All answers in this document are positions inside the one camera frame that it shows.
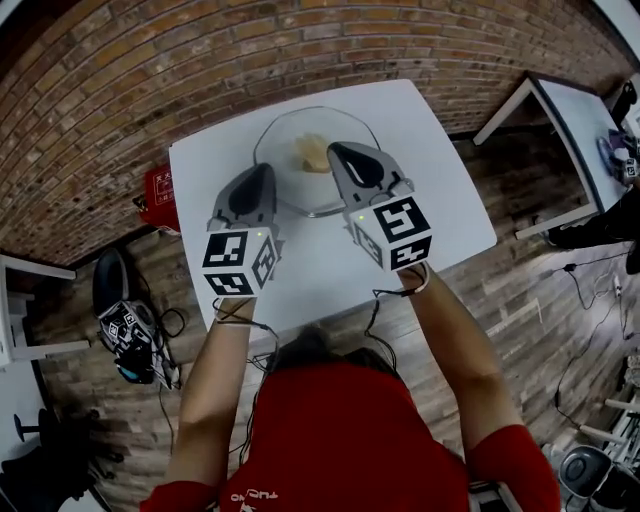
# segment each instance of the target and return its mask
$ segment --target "brick wall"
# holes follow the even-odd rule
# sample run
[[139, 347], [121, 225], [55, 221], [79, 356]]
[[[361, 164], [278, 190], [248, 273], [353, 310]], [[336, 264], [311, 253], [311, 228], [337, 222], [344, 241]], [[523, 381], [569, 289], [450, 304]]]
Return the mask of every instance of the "brick wall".
[[409, 78], [455, 133], [526, 69], [604, 92], [631, 65], [588, 0], [82, 0], [0, 82], [0, 247], [123, 236], [173, 141], [262, 105]]

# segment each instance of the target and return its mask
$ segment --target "red fire extinguisher box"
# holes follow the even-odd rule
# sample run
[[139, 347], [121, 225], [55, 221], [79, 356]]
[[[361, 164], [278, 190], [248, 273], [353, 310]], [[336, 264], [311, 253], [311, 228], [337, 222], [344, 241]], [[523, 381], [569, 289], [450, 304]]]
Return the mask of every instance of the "red fire extinguisher box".
[[147, 171], [144, 191], [146, 210], [140, 212], [142, 220], [169, 233], [180, 233], [169, 164]]

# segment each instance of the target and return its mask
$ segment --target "cable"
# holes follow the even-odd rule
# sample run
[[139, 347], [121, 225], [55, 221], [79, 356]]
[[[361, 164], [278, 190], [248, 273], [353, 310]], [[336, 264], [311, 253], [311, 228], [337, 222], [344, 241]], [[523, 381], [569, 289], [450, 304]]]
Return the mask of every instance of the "cable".
[[627, 334], [627, 322], [629, 321], [629, 310], [631, 309], [631, 306], [635, 303], [635, 301], [632, 301], [629, 304], [629, 307], [627, 307], [627, 309], [624, 309], [622, 307], [622, 301], [623, 301], [623, 296], [622, 296], [622, 292], [620, 292], [620, 331], [622, 332], [622, 339], [624, 341], [629, 341], [636, 334], [638, 334], [637, 332], [630, 332]]
[[558, 381], [558, 386], [556, 387], [556, 392], [555, 392], [554, 397], [553, 397], [553, 402], [554, 402], [554, 406], [555, 406], [556, 410], [562, 416], [564, 416], [566, 419], [568, 419], [575, 427], [578, 427], [578, 428], [580, 427], [580, 424], [577, 421], [575, 421], [571, 416], [569, 416], [568, 414], [566, 414], [565, 412], [560, 410], [560, 385], [562, 384], [562, 381], [564, 380], [565, 375], [569, 371], [569, 368], [571, 368], [571, 365], [587, 353], [587, 351], [591, 347], [591, 342], [593, 341], [593, 338], [594, 338], [594, 336], [595, 336], [595, 334], [596, 334], [596, 332], [598, 330], [598, 327], [600, 327], [603, 323], [605, 323], [607, 321], [607, 318], [609, 318], [609, 315], [611, 314], [611, 311], [613, 310], [613, 308], [615, 307], [615, 305], [617, 303], [618, 303], [618, 301], [615, 301], [615, 300], [611, 303], [611, 307], [607, 311], [607, 314], [593, 328], [593, 331], [591, 332], [591, 336], [589, 336], [589, 340], [587, 341], [584, 350], [582, 352], [580, 352], [579, 355], [573, 356], [569, 360], [569, 363], [567, 364], [566, 368], [562, 372], [562, 375], [560, 376], [560, 380]]
[[[259, 322], [254, 322], [253, 320], [249, 320], [248, 318], [245, 318], [245, 317], [242, 317], [242, 316], [236, 314], [251, 299], [247, 299], [247, 300], [241, 302], [232, 311], [222, 311], [216, 305], [219, 300], [221, 300], [221, 299], [218, 297], [211, 304], [211, 306], [213, 307], [213, 309], [216, 312], [216, 322], [218, 324], [220, 324], [220, 325], [246, 325], [246, 326], [258, 327], [259, 329], [262, 329], [263, 331], [270, 332], [273, 335], [274, 340], [275, 340], [275, 349], [271, 354], [260, 354], [260, 355], [252, 357], [251, 359], [247, 359], [248, 363], [254, 365], [256, 368], [258, 368], [259, 370], [264, 372], [264, 375], [262, 376], [262, 381], [260, 382], [260, 386], [258, 387], [258, 391], [256, 391], [256, 394], [253, 396], [253, 403], [251, 405], [251, 414], [249, 415], [249, 420], [247, 421], [247, 434], [246, 434], [245, 441], [241, 445], [239, 445], [239, 446], [237, 446], [237, 447], [235, 447], [235, 448], [233, 448], [232, 450], [229, 451], [229, 455], [231, 455], [232, 453], [240, 450], [239, 462], [240, 462], [240, 465], [242, 465], [242, 464], [244, 464], [244, 458], [245, 458], [245, 456], [247, 454], [247, 450], [249, 449], [249, 446], [251, 446], [251, 437], [252, 437], [252, 434], [253, 434], [253, 416], [254, 416], [254, 411], [255, 411], [255, 408], [256, 408], [256, 403], [258, 401], [258, 395], [260, 394], [260, 391], [262, 390], [262, 385], [264, 384], [265, 379], [273, 371], [273, 370], [268, 369], [266, 366], [264, 366], [262, 364], [262, 362], [265, 361], [269, 357], [273, 357], [271, 368], [275, 368], [275, 362], [278, 360], [278, 354], [280, 352], [280, 338], [278, 337], [276, 332], [271, 327], [269, 327], [268, 325], [261, 324]], [[219, 313], [222, 313], [224, 316], [222, 318], [220, 318], [218, 316]]]
[[626, 252], [621, 252], [620, 254], [614, 254], [613, 256], [607, 256], [606, 258], [598, 258], [597, 260], [585, 261], [584, 263], [568, 263], [562, 268], [557, 268], [553, 272], [559, 272], [560, 270], [564, 270], [565, 272], [572, 272], [576, 269], [576, 267], [584, 267], [585, 265], [592, 265], [593, 263], [598, 263], [600, 261], [608, 261], [613, 260], [615, 258], [620, 258], [621, 256], [627, 256], [631, 250]]
[[393, 350], [393, 348], [391, 347], [391, 345], [389, 345], [389, 343], [387, 341], [383, 340], [379, 336], [376, 336], [375, 334], [372, 334], [371, 333], [371, 328], [375, 324], [376, 317], [378, 316], [378, 312], [380, 311], [380, 295], [386, 294], [386, 295], [395, 295], [397, 297], [409, 297], [411, 295], [415, 295], [416, 293], [420, 293], [422, 290], [424, 290], [427, 287], [427, 285], [429, 284], [429, 278], [431, 277], [430, 274], [429, 274], [429, 267], [427, 265], [425, 265], [424, 263], [420, 263], [420, 267], [423, 269], [424, 275], [420, 274], [414, 268], [408, 268], [407, 269], [412, 274], [415, 274], [416, 276], [418, 276], [420, 278], [420, 280], [422, 281], [415, 288], [412, 288], [412, 289], [409, 289], [409, 290], [403, 290], [403, 291], [372, 290], [373, 296], [376, 298], [376, 301], [375, 301], [375, 303], [373, 305], [373, 311], [371, 312], [371, 318], [369, 319], [369, 323], [368, 323], [367, 327], [364, 330], [364, 335], [367, 338], [370, 338], [370, 339], [378, 342], [380, 345], [382, 345], [382, 347], [384, 347], [387, 350], [388, 359], [389, 359], [389, 362], [391, 363], [391, 367], [393, 368], [394, 372], [397, 370], [397, 367], [398, 367], [398, 358], [396, 357], [395, 351]]
[[589, 311], [593, 307], [593, 304], [595, 303], [597, 296], [594, 295], [593, 298], [591, 299], [591, 302], [587, 306], [584, 302], [584, 299], [582, 298], [582, 292], [580, 291], [580, 284], [578, 283], [578, 279], [576, 278], [576, 276], [573, 275], [573, 272], [571, 272], [570, 270], [567, 270], [566, 272], [571, 276], [571, 279], [573, 279], [573, 282], [576, 283], [576, 289], [578, 290], [578, 298], [580, 299], [580, 304], [582, 305], [582, 309], [584, 309], [585, 311]]
[[273, 121], [271, 121], [267, 127], [264, 129], [264, 131], [262, 132], [262, 134], [260, 135], [260, 137], [258, 137], [258, 141], [256, 142], [256, 145], [253, 147], [253, 165], [257, 165], [258, 164], [258, 146], [260, 145], [260, 143], [262, 142], [262, 139], [264, 139], [265, 135], [267, 134], [267, 132], [269, 131], [269, 129], [281, 118], [289, 116], [291, 114], [295, 114], [297, 112], [302, 112], [304, 110], [314, 110], [314, 109], [322, 109], [322, 110], [333, 110], [334, 112], [339, 112], [341, 114], [344, 114], [345, 116], [349, 116], [351, 119], [354, 119], [355, 121], [358, 121], [360, 124], [362, 124], [367, 131], [369, 132], [369, 134], [371, 135], [371, 137], [373, 138], [374, 142], [376, 143], [376, 147], [378, 149], [380, 149], [380, 143], [378, 142], [378, 139], [376, 138], [375, 134], [373, 133], [373, 130], [369, 127], [369, 125], [367, 123], [365, 123], [362, 119], [354, 116], [353, 114], [349, 114], [349, 112], [345, 112], [343, 110], [340, 110], [338, 108], [333, 108], [333, 107], [326, 107], [323, 105], [317, 105], [317, 106], [313, 106], [313, 107], [304, 107], [304, 108], [299, 108], [297, 110], [291, 110], [290, 112], [285, 112], [284, 114], [280, 114], [279, 116], [277, 116]]
[[[174, 333], [169, 332], [169, 331], [167, 330], [167, 328], [164, 326], [164, 321], [163, 321], [163, 319], [164, 319], [164, 317], [167, 315], [167, 313], [174, 313], [175, 315], [178, 315], [178, 317], [180, 318], [180, 321], [182, 322], [182, 327], [180, 327], [180, 329], [178, 329], [178, 331], [177, 331], [177, 332], [174, 332]], [[164, 313], [162, 313], [158, 319], [159, 319], [159, 323], [158, 323], [158, 325], [159, 325], [159, 326], [160, 326], [160, 328], [162, 329], [162, 332], [163, 332], [164, 334], [166, 334], [167, 336], [169, 336], [169, 338], [177, 338], [178, 336], [180, 336], [180, 335], [182, 334], [182, 331], [184, 331], [184, 330], [185, 330], [185, 328], [187, 327], [187, 322], [186, 322], [186, 320], [184, 319], [183, 314], [182, 314], [182, 313], [180, 313], [180, 311], [178, 311], [178, 310], [177, 310], [177, 309], [175, 309], [175, 308], [165, 309], [165, 310], [164, 310]]]
[[173, 455], [173, 442], [175, 438], [175, 433], [173, 431], [173, 425], [171, 424], [169, 415], [167, 414], [167, 411], [164, 408], [164, 404], [162, 403], [162, 382], [158, 384], [159, 384], [158, 385], [158, 402], [160, 402], [160, 409], [162, 409], [162, 414], [164, 415], [164, 419], [167, 420], [167, 425], [169, 425], [169, 432], [171, 432], [171, 446], [169, 447], [169, 455]]

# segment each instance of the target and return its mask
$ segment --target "red t-shirt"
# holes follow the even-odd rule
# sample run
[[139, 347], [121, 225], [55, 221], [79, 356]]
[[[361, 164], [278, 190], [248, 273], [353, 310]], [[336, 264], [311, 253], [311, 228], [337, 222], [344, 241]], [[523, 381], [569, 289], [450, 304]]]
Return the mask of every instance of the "red t-shirt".
[[557, 512], [560, 492], [528, 430], [484, 439], [467, 463], [435, 442], [402, 382], [332, 363], [281, 370], [258, 397], [248, 461], [220, 489], [173, 482], [142, 512], [466, 512], [468, 484], [504, 482], [524, 512]]

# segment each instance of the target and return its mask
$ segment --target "white side table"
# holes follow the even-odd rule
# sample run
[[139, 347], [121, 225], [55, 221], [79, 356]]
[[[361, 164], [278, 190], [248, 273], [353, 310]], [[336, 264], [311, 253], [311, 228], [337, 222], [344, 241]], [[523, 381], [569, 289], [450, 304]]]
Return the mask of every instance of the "white side table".
[[27, 346], [22, 322], [27, 315], [27, 301], [33, 300], [33, 296], [7, 291], [7, 268], [59, 279], [76, 278], [76, 273], [70, 270], [0, 255], [0, 366], [14, 361], [44, 359], [53, 354], [89, 348], [87, 340]]
[[518, 239], [604, 213], [626, 191], [609, 174], [596, 146], [597, 138], [607, 137], [609, 128], [618, 129], [607, 107], [595, 91], [565, 80], [527, 73], [522, 85], [478, 132], [473, 142], [479, 146], [487, 140], [530, 94], [540, 102], [560, 135], [578, 171], [588, 202], [553, 219], [517, 231]]

